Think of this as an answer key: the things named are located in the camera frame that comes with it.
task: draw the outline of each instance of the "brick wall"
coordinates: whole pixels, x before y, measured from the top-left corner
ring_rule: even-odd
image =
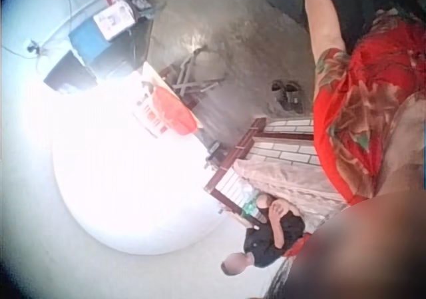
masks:
[[[264,131],[270,133],[313,133],[314,121],[310,117],[280,119],[269,123]],[[256,142],[246,158],[258,161],[284,162],[293,165],[320,165],[312,144],[295,143],[294,141],[283,141],[283,143]]]

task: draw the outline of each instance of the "electrical outlet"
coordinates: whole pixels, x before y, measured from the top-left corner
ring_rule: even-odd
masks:
[[[35,41],[33,41],[30,38],[25,39],[25,42],[23,44],[25,51],[35,54],[38,53],[38,50],[40,49],[39,44],[37,44]]]

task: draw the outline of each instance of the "red floral dress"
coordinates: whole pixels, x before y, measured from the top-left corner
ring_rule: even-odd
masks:
[[[382,14],[349,57],[329,49],[316,67],[315,147],[325,173],[355,204],[377,193],[401,111],[425,98],[425,27]]]

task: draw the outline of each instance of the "gray floor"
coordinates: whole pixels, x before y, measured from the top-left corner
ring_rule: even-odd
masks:
[[[155,0],[148,61],[161,70],[207,45],[226,64],[226,80],[194,108],[206,138],[234,145],[258,115],[284,117],[274,79],[294,80],[312,108],[314,61],[308,34],[265,0]]]

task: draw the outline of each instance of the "woman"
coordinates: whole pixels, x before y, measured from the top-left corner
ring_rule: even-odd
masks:
[[[306,12],[317,63],[315,147],[327,177],[350,204],[422,188],[424,25],[381,12],[349,57],[331,0],[306,0]]]
[[[317,63],[315,146],[328,178],[350,204],[423,191],[424,25],[395,10],[380,12],[349,57],[331,0],[306,0],[306,12]],[[407,291],[422,275],[417,266],[426,264],[419,207],[425,195],[390,197],[393,202],[379,197],[343,212],[355,230],[332,231],[337,239],[315,233],[287,282],[283,266],[265,298],[414,298]]]

